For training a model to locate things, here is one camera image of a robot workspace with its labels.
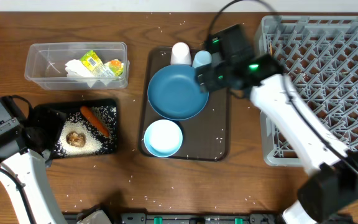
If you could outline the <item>green snack wrapper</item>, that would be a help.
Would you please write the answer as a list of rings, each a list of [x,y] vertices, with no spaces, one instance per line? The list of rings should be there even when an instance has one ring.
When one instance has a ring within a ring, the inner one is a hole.
[[[114,59],[103,63],[94,50],[85,53],[80,62],[96,77],[119,77],[124,72],[123,62]]]

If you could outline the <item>white rice pile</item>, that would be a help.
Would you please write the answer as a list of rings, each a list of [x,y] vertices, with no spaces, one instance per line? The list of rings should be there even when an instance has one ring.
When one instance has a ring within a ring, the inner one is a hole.
[[[57,158],[83,157],[99,154],[112,154],[117,149],[117,108],[115,106],[91,107],[90,110],[109,130],[110,137],[101,134],[78,111],[71,113],[66,119],[61,135],[55,145]],[[66,136],[70,132],[83,133],[86,138],[84,147],[73,147],[67,143]]]

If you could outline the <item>light blue bowl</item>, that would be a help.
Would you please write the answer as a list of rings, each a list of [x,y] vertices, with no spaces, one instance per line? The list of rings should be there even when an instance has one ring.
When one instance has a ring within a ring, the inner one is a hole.
[[[147,127],[143,142],[151,155],[170,157],[181,148],[183,133],[179,125],[173,121],[160,119]]]

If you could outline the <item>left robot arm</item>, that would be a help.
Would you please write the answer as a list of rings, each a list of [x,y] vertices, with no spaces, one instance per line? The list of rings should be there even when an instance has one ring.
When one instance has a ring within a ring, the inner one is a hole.
[[[0,97],[0,182],[19,223],[113,223],[100,207],[64,214],[47,179],[46,168],[67,114],[48,107],[29,107],[25,115],[17,95]]]

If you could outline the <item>golden brown food scrap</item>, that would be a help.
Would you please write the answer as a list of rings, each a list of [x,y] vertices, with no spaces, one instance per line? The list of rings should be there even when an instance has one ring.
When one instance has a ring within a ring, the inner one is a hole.
[[[67,143],[73,147],[84,147],[86,138],[83,133],[70,132],[66,136]]]

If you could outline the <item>dark blue plate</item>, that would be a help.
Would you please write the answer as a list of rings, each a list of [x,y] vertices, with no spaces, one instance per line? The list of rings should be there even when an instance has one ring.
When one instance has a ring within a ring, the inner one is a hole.
[[[160,116],[171,120],[186,120],[196,116],[206,106],[208,93],[196,83],[195,68],[169,65],[151,78],[147,98]]]

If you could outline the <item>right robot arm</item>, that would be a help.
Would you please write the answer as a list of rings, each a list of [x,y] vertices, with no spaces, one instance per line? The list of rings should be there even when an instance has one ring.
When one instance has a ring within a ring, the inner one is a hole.
[[[204,47],[212,61],[196,69],[201,91],[241,90],[242,98],[273,121],[309,176],[282,213],[283,223],[322,223],[358,200],[358,151],[319,121],[277,60],[256,57],[239,24],[209,32]]]

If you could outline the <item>white napkin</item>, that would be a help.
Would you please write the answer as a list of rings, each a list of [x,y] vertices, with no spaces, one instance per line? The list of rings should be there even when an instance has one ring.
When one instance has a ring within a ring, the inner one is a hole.
[[[94,80],[96,76],[80,60],[74,59],[67,62],[65,70],[68,78],[74,78],[75,81],[86,83],[90,88],[96,83]]]

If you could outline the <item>orange carrot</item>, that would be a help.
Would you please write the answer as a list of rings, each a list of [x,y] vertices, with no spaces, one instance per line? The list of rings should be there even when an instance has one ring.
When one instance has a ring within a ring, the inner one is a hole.
[[[110,137],[109,130],[104,126],[102,122],[96,117],[96,115],[87,107],[81,106],[80,113],[85,117],[85,119],[92,124],[101,134],[105,137]]]

